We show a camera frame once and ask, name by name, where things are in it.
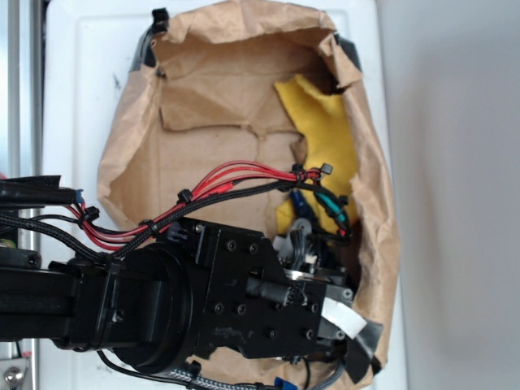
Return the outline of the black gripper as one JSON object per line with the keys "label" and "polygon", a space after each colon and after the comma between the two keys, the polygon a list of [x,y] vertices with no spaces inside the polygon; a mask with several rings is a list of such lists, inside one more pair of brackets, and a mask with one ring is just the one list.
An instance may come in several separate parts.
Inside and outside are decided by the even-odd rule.
{"label": "black gripper", "polygon": [[345,299],[325,279],[290,279],[261,232],[182,218],[168,241],[192,267],[193,354],[226,347],[249,359],[330,353],[349,342],[322,316],[325,300]]}

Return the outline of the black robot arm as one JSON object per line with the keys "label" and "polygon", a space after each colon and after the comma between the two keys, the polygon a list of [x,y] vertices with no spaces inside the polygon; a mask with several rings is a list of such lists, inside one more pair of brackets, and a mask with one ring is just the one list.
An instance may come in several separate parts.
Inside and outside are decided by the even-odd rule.
{"label": "black robot arm", "polygon": [[[294,279],[307,254],[327,242],[348,244],[349,199],[323,187],[316,170],[270,174],[242,188],[241,178],[205,178],[177,204],[129,232],[94,224],[79,190],[56,176],[1,183],[1,230],[39,232],[74,251],[67,262],[41,267],[39,253],[1,250],[1,338],[48,339],[77,352],[111,350],[134,370],[154,375],[193,355],[229,348],[248,359],[302,358],[345,347],[349,335],[325,318],[326,300],[341,297],[343,280]],[[191,213],[271,190],[287,192],[306,222],[300,199],[314,195],[336,233],[294,229],[282,254],[261,232],[193,219]]]}

